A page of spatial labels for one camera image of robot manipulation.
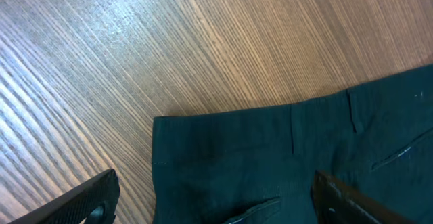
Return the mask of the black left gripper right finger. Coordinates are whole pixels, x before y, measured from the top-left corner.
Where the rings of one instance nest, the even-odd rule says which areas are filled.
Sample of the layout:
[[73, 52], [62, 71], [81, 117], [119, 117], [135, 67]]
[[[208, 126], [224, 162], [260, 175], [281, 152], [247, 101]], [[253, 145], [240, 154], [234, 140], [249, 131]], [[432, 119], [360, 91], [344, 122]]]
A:
[[419, 223], [414, 173], [395, 169], [354, 173], [315, 171], [311, 197], [319, 223]]

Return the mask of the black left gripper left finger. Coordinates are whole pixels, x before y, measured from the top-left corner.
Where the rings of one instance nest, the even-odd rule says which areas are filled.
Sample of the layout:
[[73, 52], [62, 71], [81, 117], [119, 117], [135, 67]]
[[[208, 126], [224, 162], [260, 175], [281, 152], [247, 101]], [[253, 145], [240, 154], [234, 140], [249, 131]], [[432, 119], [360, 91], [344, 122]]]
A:
[[11, 224], [113, 224], [119, 196], [116, 171], [107, 169]]

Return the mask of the black shorts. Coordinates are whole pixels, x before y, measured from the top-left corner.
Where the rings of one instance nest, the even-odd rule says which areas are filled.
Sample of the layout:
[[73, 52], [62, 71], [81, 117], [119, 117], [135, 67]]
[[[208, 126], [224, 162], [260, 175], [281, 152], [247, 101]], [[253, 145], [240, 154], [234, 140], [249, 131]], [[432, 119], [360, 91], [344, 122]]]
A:
[[315, 171], [432, 222], [432, 67], [297, 104], [154, 119], [155, 223], [315, 223]]

